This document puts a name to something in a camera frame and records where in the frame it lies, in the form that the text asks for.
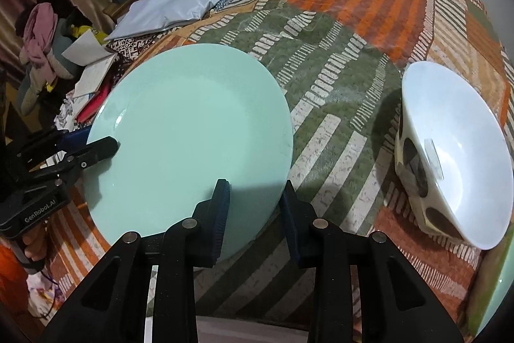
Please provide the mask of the left hand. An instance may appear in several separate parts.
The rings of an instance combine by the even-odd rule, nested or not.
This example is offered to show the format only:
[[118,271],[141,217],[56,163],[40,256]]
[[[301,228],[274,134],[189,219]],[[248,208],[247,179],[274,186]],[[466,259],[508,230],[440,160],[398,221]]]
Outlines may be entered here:
[[24,254],[28,259],[40,261],[47,252],[45,224],[40,223],[23,235]]

